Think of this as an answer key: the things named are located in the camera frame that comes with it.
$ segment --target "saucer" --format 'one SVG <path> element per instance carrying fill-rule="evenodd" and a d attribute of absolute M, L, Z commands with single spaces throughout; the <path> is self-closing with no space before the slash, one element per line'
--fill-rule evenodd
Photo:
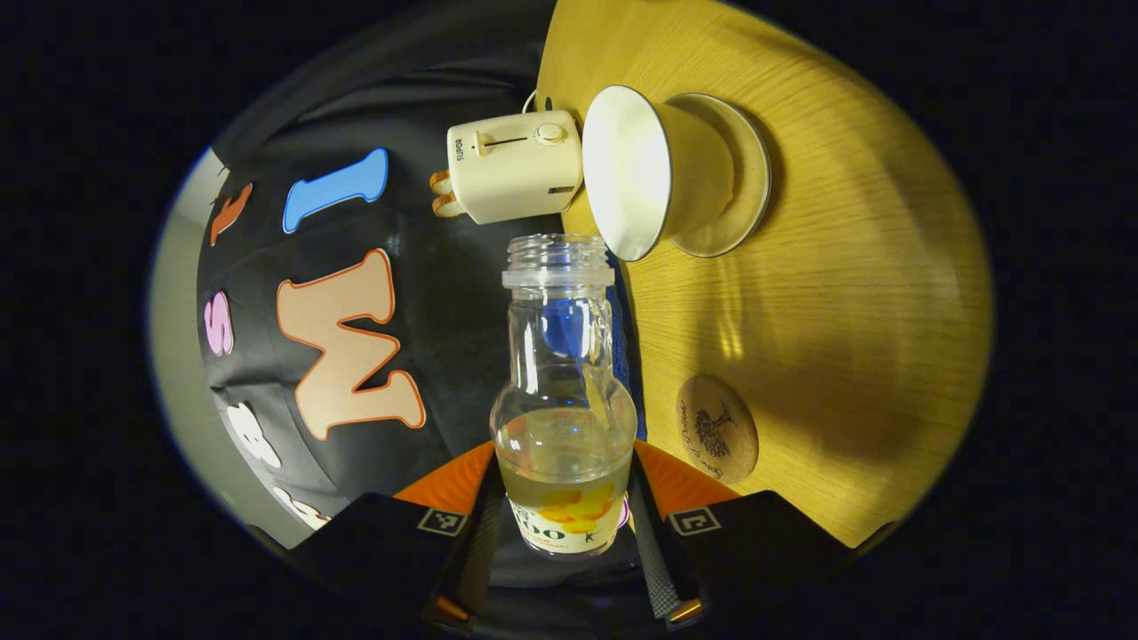
<path fill-rule="evenodd" d="M 676 236 L 671 243 L 696 257 L 715 257 L 737 247 L 762 221 L 770 199 L 770 157 L 751 120 L 706 93 L 681 93 L 663 101 L 707 122 L 723 136 L 735 165 L 735 196 L 715 221 Z"/>

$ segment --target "glass bottle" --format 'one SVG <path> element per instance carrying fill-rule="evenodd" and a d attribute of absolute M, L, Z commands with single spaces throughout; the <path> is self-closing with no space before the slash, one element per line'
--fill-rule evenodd
<path fill-rule="evenodd" d="M 636 409 L 612 374 L 613 282 L 599 236 L 510 243 L 510 381 L 490 438 L 522 538 L 558 560 L 603 553 L 616 539 Z"/>

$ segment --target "knob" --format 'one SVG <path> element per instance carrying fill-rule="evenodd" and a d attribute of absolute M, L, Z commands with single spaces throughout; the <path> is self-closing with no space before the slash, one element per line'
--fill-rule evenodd
<path fill-rule="evenodd" d="M 537 128 L 537 141 L 545 145 L 560 142 L 564 136 L 566 130 L 556 124 L 546 123 Z"/>

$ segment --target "qr-like tag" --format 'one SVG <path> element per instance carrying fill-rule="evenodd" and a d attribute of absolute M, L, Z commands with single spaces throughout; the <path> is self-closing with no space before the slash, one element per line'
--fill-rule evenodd
<path fill-rule="evenodd" d="M 671 526 L 675 527 L 676 533 L 679 535 L 695 535 L 696 533 L 707 533 L 721 528 L 719 520 L 715 519 L 711 509 L 707 507 L 677 511 L 668 516 L 668 519 L 671 520 Z"/>
<path fill-rule="evenodd" d="M 415 528 L 454 536 L 459 535 L 459 532 L 462 531 L 462 525 L 464 524 L 467 524 L 467 516 L 462 514 L 452 514 L 451 511 L 440 511 L 438 509 L 427 509 L 427 515 L 423 516 L 423 519 Z"/>

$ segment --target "wooden table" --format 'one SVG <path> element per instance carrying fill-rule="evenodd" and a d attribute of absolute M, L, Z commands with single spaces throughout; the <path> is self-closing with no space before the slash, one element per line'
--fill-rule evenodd
<path fill-rule="evenodd" d="M 687 459 L 676 396 L 712 375 L 759 433 L 735 490 L 775 490 L 849 545 L 902 518 L 964 436 L 992 339 L 988 259 L 949 167 L 856 73 L 710 0 L 561 0 L 538 108 L 549 97 L 583 122 L 610 84 L 741 107 L 774 171 L 740 248 L 698 259 L 665 243 L 626 265 L 649 442 Z M 596 232 L 584 194 L 563 220 Z"/>

